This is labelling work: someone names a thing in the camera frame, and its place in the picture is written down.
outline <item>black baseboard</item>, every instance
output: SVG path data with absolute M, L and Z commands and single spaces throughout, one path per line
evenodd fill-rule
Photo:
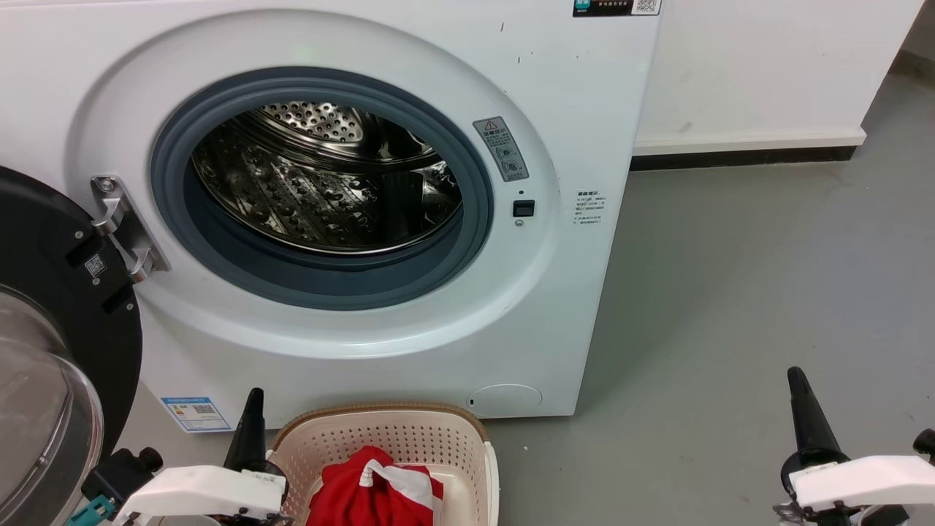
M 856 146 L 824 148 L 788 148 L 781 150 L 746 150 L 742 152 L 674 153 L 638 155 L 630 161 L 630 171 L 657 169 L 746 167 L 781 163 L 825 163 L 849 161 Z

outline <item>beige basket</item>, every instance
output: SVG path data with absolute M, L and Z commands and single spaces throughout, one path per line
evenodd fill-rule
M 284 512 L 305 526 L 322 469 L 363 446 L 397 464 L 421 464 L 444 484 L 441 526 L 496 526 L 499 476 L 487 431 L 472 414 L 441 404 L 353 405 L 295 418 L 276 435 L 269 459 L 289 480 Z

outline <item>door hinge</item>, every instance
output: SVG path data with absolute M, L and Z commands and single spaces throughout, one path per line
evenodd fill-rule
M 93 220 L 94 232 L 110 236 L 126 263 L 127 274 L 133 283 L 149 277 L 151 272 L 170 269 L 159 245 L 150 230 L 137 214 L 133 200 L 115 176 L 100 176 L 91 179 L 91 191 L 100 212 L 100 219 Z

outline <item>open door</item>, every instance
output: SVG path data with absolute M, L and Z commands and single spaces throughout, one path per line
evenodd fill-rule
M 142 338 L 127 257 L 73 201 L 0 168 L 0 524 L 62 524 L 110 454 Z

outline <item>white stripe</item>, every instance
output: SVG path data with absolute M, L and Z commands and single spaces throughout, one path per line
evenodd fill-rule
M 396 466 L 383 467 L 376 460 L 371 460 L 360 474 L 360 485 L 372 488 L 374 473 L 386 480 L 402 496 L 432 509 L 432 479 L 428 475 Z

